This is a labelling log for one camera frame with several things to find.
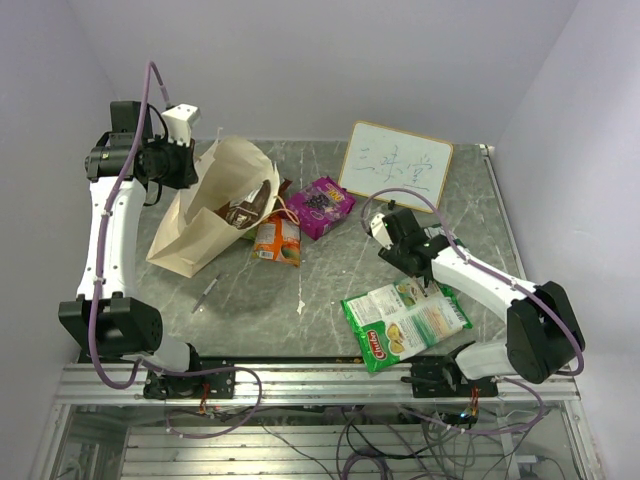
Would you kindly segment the beige paper bag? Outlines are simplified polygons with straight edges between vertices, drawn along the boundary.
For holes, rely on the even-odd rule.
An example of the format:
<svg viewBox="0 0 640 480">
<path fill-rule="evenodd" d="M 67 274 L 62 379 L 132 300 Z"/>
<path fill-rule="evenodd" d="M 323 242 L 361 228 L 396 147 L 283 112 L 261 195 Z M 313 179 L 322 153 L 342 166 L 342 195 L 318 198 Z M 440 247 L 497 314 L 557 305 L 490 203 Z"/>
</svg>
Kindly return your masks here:
<svg viewBox="0 0 640 480">
<path fill-rule="evenodd" d="M 250 141 L 231 136 L 215 142 L 195 163 L 198 182 L 178 191 L 167 209 L 146 260 L 193 277 L 274 209 L 280 175 L 276 165 Z M 266 208 L 252 226 L 238 230 L 215 211 L 241 198 L 265 180 L 271 186 Z"/>
</svg>

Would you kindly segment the brown Kettle chips bag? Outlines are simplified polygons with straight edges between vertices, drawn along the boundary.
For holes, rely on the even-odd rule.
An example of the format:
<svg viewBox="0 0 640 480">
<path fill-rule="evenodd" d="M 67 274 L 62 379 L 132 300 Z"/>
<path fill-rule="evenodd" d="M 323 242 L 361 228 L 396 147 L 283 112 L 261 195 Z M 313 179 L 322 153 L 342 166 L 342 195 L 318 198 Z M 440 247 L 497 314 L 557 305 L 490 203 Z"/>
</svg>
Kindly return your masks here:
<svg viewBox="0 0 640 480">
<path fill-rule="evenodd" d="M 270 183 L 265 180 L 259 187 L 243 197 L 227 202 L 215 213 L 230 226 L 238 230 L 247 229 L 261 218 L 270 192 Z"/>
</svg>

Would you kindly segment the purple grape candy bag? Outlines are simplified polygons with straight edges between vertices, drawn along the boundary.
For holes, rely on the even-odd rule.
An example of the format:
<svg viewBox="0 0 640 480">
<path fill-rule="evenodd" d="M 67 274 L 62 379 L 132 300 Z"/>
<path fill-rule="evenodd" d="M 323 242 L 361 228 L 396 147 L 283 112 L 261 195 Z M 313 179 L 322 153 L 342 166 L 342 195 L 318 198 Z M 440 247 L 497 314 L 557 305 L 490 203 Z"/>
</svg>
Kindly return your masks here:
<svg viewBox="0 0 640 480">
<path fill-rule="evenodd" d="M 318 240 L 343 221 L 355 206 L 355 198 L 330 177 L 321 177 L 287 201 L 300 229 L 312 240 Z"/>
</svg>

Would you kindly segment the large green Chiaba chips bag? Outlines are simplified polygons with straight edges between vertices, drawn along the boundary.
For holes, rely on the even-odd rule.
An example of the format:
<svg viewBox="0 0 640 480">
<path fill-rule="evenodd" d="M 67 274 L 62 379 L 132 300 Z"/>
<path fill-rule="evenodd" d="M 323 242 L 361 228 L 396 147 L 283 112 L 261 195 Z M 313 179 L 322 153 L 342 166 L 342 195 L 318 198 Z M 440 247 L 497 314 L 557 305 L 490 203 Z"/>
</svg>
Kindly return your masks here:
<svg viewBox="0 0 640 480">
<path fill-rule="evenodd" d="M 403 278 L 345 299 L 341 306 L 371 373 L 472 327 L 453 290 L 436 281 Z"/>
</svg>

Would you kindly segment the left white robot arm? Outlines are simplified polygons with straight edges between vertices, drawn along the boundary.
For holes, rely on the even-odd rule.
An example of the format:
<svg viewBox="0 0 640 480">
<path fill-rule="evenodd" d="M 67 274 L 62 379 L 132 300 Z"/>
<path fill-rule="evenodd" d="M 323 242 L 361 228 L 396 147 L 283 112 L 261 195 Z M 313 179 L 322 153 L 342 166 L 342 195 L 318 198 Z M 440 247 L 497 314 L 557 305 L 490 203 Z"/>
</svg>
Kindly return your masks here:
<svg viewBox="0 0 640 480">
<path fill-rule="evenodd" d="M 194 348 L 165 332 L 160 312 L 137 297 L 138 225 L 150 184 L 193 186 L 197 107 L 179 104 L 158 114 L 138 101 L 110 105 L 111 128 L 85 160 L 92 214 L 87 260 L 75 299 L 60 303 L 62 326 L 92 360 L 145 362 L 170 371 L 168 384 L 182 397 L 203 387 Z"/>
</svg>

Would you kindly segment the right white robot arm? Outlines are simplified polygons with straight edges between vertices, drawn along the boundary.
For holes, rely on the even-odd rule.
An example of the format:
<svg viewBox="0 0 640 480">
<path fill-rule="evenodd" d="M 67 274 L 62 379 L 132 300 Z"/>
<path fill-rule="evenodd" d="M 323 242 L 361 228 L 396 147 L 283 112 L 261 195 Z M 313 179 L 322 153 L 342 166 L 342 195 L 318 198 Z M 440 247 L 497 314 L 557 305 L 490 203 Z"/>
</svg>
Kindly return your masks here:
<svg viewBox="0 0 640 480">
<path fill-rule="evenodd" d="M 453 364 L 440 373 L 448 393 L 463 395 L 482 378 L 518 375 L 541 384 L 553 375 L 576 376 L 584 369 L 584 337 L 558 283 L 510 276 L 474 257 L 445 227 L 420 226 L 407 208 L 375 215 L 369 232 L 387 263 L 408 276 L 462 292 L 506 325 L 504 340 L 472 343 L 452 354 Z"/>
</svg>

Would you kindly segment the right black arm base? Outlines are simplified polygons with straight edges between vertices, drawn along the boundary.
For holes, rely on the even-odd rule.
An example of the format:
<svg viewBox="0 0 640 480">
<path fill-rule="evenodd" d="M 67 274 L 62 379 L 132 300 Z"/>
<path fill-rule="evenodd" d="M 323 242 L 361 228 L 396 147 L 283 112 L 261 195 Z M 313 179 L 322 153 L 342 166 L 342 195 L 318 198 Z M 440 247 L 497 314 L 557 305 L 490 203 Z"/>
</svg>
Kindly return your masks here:
<svg viewBox="0 0 640 480">
<path fill-rule="evenodd" d="M 446 355 L 427 355 L 411 361 L 410 373 L 400 381 L 409 384 L 415 398 L 497 397 L 499 390 L 490 377 L 471 380 L 455 363 L 457 356 L 473 342 L 463 344 Z"/>
</svg>

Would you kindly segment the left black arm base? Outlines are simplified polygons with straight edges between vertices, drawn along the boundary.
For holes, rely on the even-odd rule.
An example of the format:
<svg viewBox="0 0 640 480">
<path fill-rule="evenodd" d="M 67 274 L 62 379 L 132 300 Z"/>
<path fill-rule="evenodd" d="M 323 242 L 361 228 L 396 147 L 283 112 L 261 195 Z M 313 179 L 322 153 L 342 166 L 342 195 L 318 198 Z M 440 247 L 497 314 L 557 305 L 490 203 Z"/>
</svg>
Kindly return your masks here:
<svg viewBox="0 0 640 480">
<path fill-rule="evenodd" d="M 189 344 L 188 372 L 197 376 L 160 374 L 152 370 L 147 374 L 143 397 L 153 400 L 174 399 L 231 399 L 235 388 L 235 372 L 225 360 L 201 358 Z"/>
</svg>

